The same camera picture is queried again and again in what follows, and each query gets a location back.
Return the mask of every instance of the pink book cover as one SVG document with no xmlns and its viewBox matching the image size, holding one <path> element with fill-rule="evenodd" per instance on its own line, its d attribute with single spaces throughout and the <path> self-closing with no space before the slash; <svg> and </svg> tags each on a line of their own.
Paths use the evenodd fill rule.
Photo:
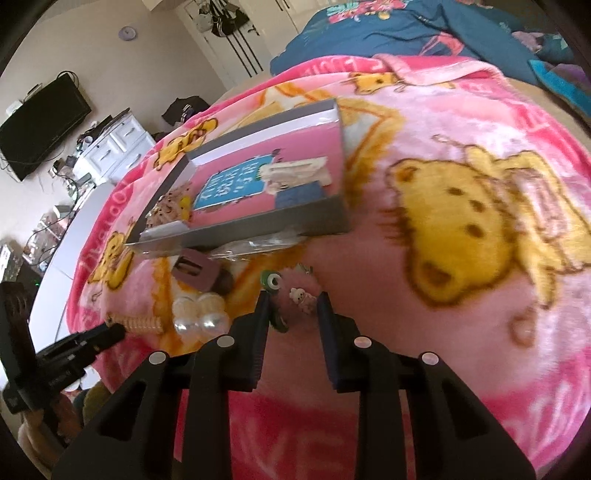
<svg viewBox="0 0 591 480">
<path fill-rule="evenodd" d="M 313 125 L 236 150 L 200 165 L 191 182 L 199 193 L 192 228 L 228 222 L 340 193 L 343 143 L 339 121 Z"/>
</svg>

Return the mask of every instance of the blue comforter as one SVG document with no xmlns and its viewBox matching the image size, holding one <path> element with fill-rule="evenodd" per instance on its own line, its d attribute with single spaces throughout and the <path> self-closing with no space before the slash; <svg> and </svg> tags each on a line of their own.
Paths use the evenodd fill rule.
<svg viewBox="0 0 591 480">
<path fill-rule="evenodd" d="M 538 85 L 528 65 L 536 56 L 511 36 L 512 28 L 480 10 L 455 0 L 372 0 L 328 7 L 271 61 L 271 73 L 326 55 L 462 55 Z"/>
</svg>

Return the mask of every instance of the plastic bag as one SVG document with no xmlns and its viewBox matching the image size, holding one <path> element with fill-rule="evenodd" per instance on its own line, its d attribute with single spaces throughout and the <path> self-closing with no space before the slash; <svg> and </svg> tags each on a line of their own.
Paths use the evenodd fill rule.
<svg viewBox="0 0 591 480">
<path fill-rule="evenodd" d="M 227 260 L 247 260 L 249 255 L 273 252 L 293 247 L 307 237 L 300 235 L 295 228 L 288 228 L 278 233 L 261 235 L 244 240 L 230 242 L 209 252 L 209 258 L 226 258 Z"/>
</svg>

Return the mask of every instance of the dresser drawer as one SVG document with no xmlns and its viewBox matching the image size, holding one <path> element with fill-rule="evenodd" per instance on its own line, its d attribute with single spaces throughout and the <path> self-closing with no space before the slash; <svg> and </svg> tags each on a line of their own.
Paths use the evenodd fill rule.
<svg viewBox="0 0 591 480">
<path fill-rule="evenodd" d="M 154 145 L 155 142 L 152 137 L 149 134 L 144 134 L 144 137 L 130 151 L 125 153 L 124 160 L 108 173 L 109 180 L 112 183 L 119 183 L 129 170 L 140 164 L 146 153 Z"/>
<path fill-rule="evenodd" d="M 104 174 L 119 163 L 124 155 L 119 145 L 111 137 L 106 137 L 96 145 L 91 145 L 83 156 L 99 174 Z"/>
<path fill-rule="evenodd" d="M 144 134 L 144 127 L 133 116 L 126 117 L 111 131 L 111 137 L 124 152 L 133 148 Z"/>
</svg>

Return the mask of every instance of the white dresser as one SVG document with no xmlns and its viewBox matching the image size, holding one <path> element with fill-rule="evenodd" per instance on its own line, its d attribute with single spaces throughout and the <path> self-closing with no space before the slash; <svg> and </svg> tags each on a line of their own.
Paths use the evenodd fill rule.
<svg viewBox="0 0 591 480">
<path fill-rule="evenodd" d="M 152 136 L 128 112 L 89 145 L 78 158 L 74 175 L 80 179 L 90 173 L 97 185 L 117 184 L 154 145 Z"/>
</svg>

